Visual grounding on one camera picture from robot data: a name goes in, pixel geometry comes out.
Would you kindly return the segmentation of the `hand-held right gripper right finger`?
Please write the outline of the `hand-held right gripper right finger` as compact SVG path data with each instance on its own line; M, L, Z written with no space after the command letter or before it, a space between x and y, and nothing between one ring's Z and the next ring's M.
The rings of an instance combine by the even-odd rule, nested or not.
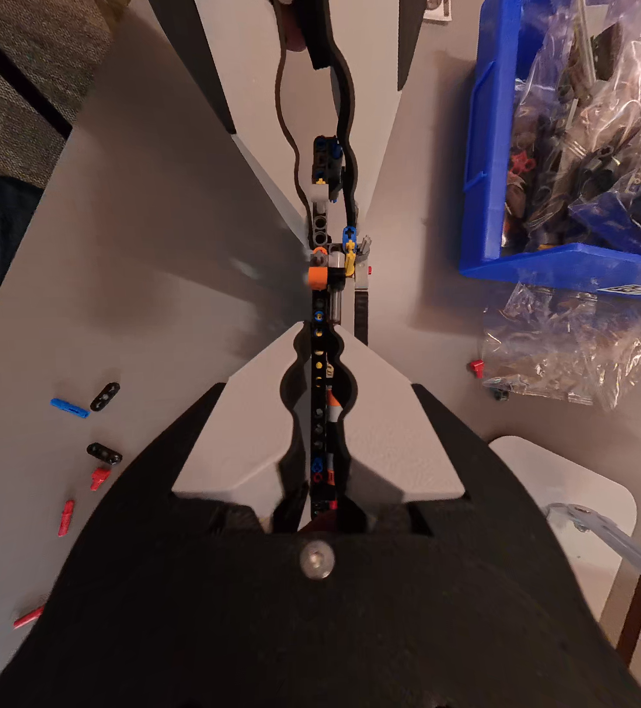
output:
M458 500L465 487L408 378L333 330L335 529L430 534L418 504Z

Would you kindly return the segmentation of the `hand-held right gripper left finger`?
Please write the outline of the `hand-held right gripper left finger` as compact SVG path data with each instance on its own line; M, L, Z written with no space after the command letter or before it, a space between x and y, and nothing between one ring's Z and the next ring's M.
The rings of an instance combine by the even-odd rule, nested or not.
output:
M306 482L302 420L309 327L295 323L223 386L173 484L183 500L246 506L265 531Z

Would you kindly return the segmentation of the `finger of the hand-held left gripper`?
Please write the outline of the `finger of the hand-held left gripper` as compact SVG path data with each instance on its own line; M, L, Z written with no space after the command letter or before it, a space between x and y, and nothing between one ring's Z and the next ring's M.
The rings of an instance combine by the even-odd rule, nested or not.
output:
M346 223L366 217L399 105L399 1L298 1L297 20L315 69L332 69L339 92Z
M307 212L296 188L296 153L277 109L281 42L269 1L196 1L233 122L233 141L280 217L307 246Z

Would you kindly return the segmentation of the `black lego technic model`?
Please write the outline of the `black lego technic model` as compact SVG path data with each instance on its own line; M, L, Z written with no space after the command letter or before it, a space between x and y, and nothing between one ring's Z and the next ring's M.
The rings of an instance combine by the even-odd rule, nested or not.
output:
M311 288L310 372L310 519L335 513L339 485L349 463L340 451L339 418L343 404L334 391L335 359L339 343L334 328L342 323L342 299L351 282L355 295L354 333L368 342L369 264L371 239L358 236L356 226L345 226L339 241L329 231L330 206L344 188L344 151L336 136L319 135L313 141L310 185L310 262L307 281Z

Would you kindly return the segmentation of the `pile of clear lego bags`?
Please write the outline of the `pile of clear lego bags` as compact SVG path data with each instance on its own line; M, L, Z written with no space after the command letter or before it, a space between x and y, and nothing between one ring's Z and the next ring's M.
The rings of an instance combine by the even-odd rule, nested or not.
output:
M522 1L501 255L641 256L641 1Z

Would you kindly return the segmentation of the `blue storage bin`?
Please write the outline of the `blue storage bin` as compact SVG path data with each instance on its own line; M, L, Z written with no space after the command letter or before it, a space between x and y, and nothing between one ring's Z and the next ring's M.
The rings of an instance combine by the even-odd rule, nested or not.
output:
M484 1L470 97L459 270L477 280L529 282L641 301L641 256L582 243L502 256L514 82L545 31L520 34L523 1Z

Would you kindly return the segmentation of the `black metal table leg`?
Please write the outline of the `black metal table leg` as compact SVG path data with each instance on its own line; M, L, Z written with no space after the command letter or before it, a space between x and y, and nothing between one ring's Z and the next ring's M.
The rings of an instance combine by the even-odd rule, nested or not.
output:
M46 96L30 81L0 47L0 77L19 95L62 139L67 140L72 125Z

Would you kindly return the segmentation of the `clear plastic bag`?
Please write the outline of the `clear plastic bag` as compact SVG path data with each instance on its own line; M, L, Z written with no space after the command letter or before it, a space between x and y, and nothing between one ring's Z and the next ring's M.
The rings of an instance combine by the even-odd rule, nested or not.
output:
M613 411L641 383L641 315L586 292L520 282L484 310L487 389Z

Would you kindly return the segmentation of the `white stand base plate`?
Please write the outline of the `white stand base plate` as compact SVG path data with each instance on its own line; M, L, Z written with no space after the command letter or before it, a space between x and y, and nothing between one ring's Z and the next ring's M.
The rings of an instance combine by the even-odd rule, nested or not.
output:
M497 438L490 448L541 509L554 503L584 507L632 535L637 505L626 487L520 437ZM549 513L547 521L599 621L622 563L621 556L591 531L578 530L561 512Z

